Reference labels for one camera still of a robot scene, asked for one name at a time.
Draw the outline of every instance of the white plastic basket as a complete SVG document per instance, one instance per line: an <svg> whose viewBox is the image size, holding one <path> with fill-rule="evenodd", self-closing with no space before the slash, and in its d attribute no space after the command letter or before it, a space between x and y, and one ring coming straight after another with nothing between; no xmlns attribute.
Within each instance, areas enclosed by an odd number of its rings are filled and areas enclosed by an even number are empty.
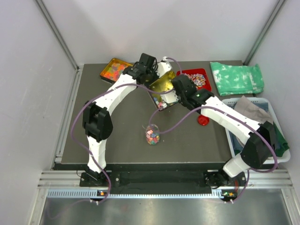
<svg viewBox="0 0 300 225"><path fill-rule="evenodd" d="M229 98L229 99L224 99L222 102L227 105L227 106L230 106L232 107L234 104L237 103L237 101L239 100L240 98L239 97L235 97L235 98ZM269 115L272 117L273 119L273 122L276 124L276 126L278 127L279 131L282 133L282 130L281 130L281 127L280 127L280 124L277 120L277 117L275 115L275 112L271 106L271 103L266 100L265 98L262 98L262 97L248 97L248 99L252 102L252 103L268 103L269 105ZM235 156L234 154L234 150L233 150L233 143L231 141L231 138L230 138L230 134L229 134L229 130L228 129L225 129L226 130L226 135L227 135L227 139L228 139L228 143L229 143L229 148L230 148L230 152L231 152L231 155L232 157ZM277 161L278 163L284 163L284 162L287 162L289 161L291 158L291 154L290 154L290 150L286 150L283 154L282 157L277 157ZM264 164L273 164L274 163L274 158L273 157L269 157L265 162Z"/></svg>

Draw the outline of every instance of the metal corner post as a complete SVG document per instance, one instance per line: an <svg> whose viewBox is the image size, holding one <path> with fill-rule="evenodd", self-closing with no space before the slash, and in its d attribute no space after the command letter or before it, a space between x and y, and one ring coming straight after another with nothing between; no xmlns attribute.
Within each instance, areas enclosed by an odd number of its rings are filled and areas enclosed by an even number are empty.
<svg viewBox="0 0 300 225"><path fill-rule="evenodd" d="M55 25L50 13L48 12L45 4L43 3L42 0L34 0L35 3L37 4L38 8L40 9L41 13L43 14L46 22L48 23L48 25L50 26L50 29L52 30L54 36L56 37L56 39L58 40L62 50L64 51L64 53L66 54L67 58L69 59L69 61L71 62L72 66L74 67L75 70L78 70L79 67L73 57L73 55L71 54L66 42L64 41L62 35L60 34L57 26Z"/></svg>
<svg viewBox="0 0 300 225"><path fill-rule="evenodd" d="M275 19L277 18L280 10L283 8L286 1L287 0L278 0L278 2L276 3L274 9L272 10L271 15L269 16L269 18L268 18L267 22L265 23L262 31L260 32L257 39L255 40L248 56L246 57L244 65L246 65L246 66L249 65L250 61L252 60L253 56L257 52L258 48L260 47L261 43L263 42L263 39L265 38L266 34L268 33L270 27L274 23Z"/></svg>

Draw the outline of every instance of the gray wall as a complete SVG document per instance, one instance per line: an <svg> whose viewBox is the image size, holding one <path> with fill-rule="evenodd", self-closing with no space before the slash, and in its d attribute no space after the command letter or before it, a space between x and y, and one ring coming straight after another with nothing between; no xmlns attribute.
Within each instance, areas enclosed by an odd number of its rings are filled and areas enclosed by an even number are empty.
<svg viewBox="0 0 300 225"><path fill-rule="evenodd" d="M300 1L288 0L251 64L259 63L267 98L290 145L285 164L300 198Z"/></svg>
<svg viewBox="0 0 300 225"><path fill-rule="evenodd" d="M75 60L244 60L277 0L44 0Z"/></svg>
<svg viewBox="0 0 300 225"><path fill-rule="evenodd" d="M29 218L75 71L33 0L1 1L0 224Z"/></svg>

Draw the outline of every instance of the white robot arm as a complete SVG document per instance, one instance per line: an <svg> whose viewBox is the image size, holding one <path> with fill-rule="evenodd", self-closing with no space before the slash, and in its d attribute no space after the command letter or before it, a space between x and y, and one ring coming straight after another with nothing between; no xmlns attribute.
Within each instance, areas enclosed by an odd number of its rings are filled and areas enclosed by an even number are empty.
<svg viewBox="0 0 300 225"><path fill-rule="evenodd" d="M114 91L98 98L92 103L91 107L88 107L83 113L83 127L85 128L86 135L88 136L90 151L93 153L94 158L102 168L106 167L106 140L113 129L110 115L124 97L136 88L136 86L117 87L122 84L137 83L150 85L172 69L170 63L167 60L164 60L157 64L158 67L154 71L152 70L153 63L154 60L151 56L142 54L140 61L133 67L128 67L124 70L117 82L109 89L114 89ZM257 121L239 114L232 108L223 104L213 95L213 93L205 89L197 90L194 83L185 75L179 75L173 78L172 84L175 90L169 95L174 96L176 94L179 98L179 102L189 110L193 110L204 105L211 106L225 112L224 114L209 108L202 109L201 112L198 111L202 115L211 118L221 126L230 130L241 140L243 144L245 144L245 148L242 153L230 159L222 168L222 173L225 177L233 178L250 167L259 168L270 156L270 151L262 143L260 138L257 138L250 129L229 118L226 114L230 114L247 123L252 129L261 133L265 139L271 143L271 145L275 140L274 127L272 124L266 122L262 125ZM171 97L165 97L164 99L174 101L174 98ZM101 173L91 156L88 162L88 167L93 173Z"/></svg>

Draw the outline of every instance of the folded green fabric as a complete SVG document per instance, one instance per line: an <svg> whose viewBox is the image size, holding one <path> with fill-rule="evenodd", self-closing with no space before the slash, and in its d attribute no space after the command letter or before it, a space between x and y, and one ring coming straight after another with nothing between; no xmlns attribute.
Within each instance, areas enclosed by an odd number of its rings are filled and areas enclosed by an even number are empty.
<svg viewBox="0 0 300 225"><path fill-rule="evenodd" d="M275 129L275 133L276 133L276 139L279 144L279 148L275 149L275 153L276 153L276 156L282 157L283 153L286 150L288 150L290 147L287 144L287 141L285 140L285 138L282 136L282 133L278 130L278 127L276 126L276 124L273 123L273 125L274 125L274 129Z"/></svg>
<svg viewBox="0 0 300 225"><path fill-rule="evenodd" d="M211 62L210 67L221 96L253 94L263 91L264 82L258 64L248 67Z"/></svg>

